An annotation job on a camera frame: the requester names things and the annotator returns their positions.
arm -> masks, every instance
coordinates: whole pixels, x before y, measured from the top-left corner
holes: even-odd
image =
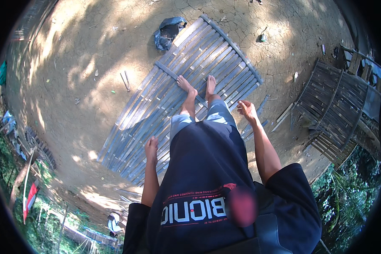
[[[145,165],[145,179],[144,179],[144,189],[142,191],[141,203],[151,207],[154,202],[155,196],[157,195],[160,184],[158,183],[157,177],[157,150],[158,150],[158,139],[154,136],[147,141],[145,145],[145,154],[147,156],[147,163]]]
[[[253,128],[255,159],[257,162],[258,173],[262,183],[265,185],[267,180],[281,169],[281,162],[274,147],[271,145],[264,128],[257,117],[254,104],[249,101],[239,101],[237,111],[244,115]]]

hand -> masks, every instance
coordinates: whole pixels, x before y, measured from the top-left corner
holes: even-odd
[[[145,144],[145,155],[147,157],[147,163],[152,163],[153,166],[157,165],[157,150],[158,150],[158,138],[152,136],[151,139]]]
[[[251,102],[239,100],[237,112],[239,112],[240,115],[244,115],[245,119],[247,119],[251,126],[260,125],[255,106]]]

forearm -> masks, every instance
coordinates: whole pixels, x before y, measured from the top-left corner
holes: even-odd
[[[159,188],[160,184],[158,183],[156,164],[147,162],[145,165],[144,189],[142,191],[141,203],[151,207]]]
[[[252,124],[252,127],[254,131],[255,160],[258,173],[262,183],[265,185],[267,180],[281,169],[281,162],[261,124],[259,122]]]

black plastic bag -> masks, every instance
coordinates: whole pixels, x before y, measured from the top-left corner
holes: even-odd
[[[178,33],[186,27],[186,24],[186,20],[182,17],[164,19],[164,21],[160,24],[160,29],[154,33],[154,41],[157,49],[169,50],[173,40]]]

white shirt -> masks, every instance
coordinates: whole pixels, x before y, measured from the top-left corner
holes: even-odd
[[[118,226],[119,220],[120,220],[120,216],[118,214],[116,214],[116,213],[111,213],[110,215],[114,217],[114,220],[112,220],[112,221],[109,220],[108,225],[107,225],[109,230],[113,231],[113,232],[121,231],[122,228],[120,226]]]

